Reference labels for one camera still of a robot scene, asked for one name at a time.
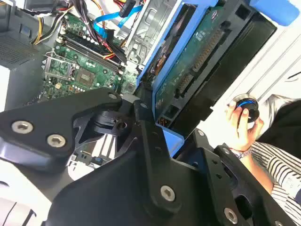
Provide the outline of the person's bare hand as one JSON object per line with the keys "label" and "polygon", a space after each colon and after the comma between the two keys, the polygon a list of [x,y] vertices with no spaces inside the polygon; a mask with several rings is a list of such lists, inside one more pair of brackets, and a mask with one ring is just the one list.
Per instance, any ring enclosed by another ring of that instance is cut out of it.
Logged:
{"label": "person's bare hand", "polygon": [[249,149],[258,137],[264,122],[257,118],[254,125],[249,129],[248,116],[248,109],[236,108],[236,102],[230,102],[225,118],[225,143],[228,147],[244,152]]}

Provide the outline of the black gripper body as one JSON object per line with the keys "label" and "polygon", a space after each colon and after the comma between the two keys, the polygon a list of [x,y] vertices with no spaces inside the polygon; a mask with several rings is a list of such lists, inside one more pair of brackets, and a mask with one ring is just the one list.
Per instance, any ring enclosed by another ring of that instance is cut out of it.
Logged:
{"label": "black gripper body", "polygon": [[127,153],[69,184],[54,199],[48,226],[211,226],[204,177],[164,158],[148,185],[141,156]]}

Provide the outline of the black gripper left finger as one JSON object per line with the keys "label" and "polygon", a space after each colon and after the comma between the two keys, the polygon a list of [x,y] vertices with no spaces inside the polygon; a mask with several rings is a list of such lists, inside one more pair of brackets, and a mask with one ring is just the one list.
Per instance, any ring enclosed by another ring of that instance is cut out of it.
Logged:
{"label": "black gripper left finger", "polygon": [[116,116],[115,159],[127,153],[141,156],[147,183],[153,186],[155,165],[170,156],[163,131],[155,125],[149,96],[144,91],[125,99],[101,88],[2,112],[0,156],[37,171],[60,173],[79,144],[104,132],[100,115],[108,113]]}

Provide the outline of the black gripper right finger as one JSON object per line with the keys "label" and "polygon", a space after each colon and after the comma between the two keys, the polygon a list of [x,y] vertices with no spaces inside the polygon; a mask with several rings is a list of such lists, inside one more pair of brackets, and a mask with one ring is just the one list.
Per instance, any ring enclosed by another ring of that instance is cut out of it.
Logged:
{"label": "black gripper right finger", "polygon": [[225,145],[212,148],[195,129],[180,149],[178,160],[207,176],[211,198],[224,226],[297,226],[299,224],[299,161],[269,144],[255,143],[246,161],[252,161],[272,182],[270,192],[243,161]]}

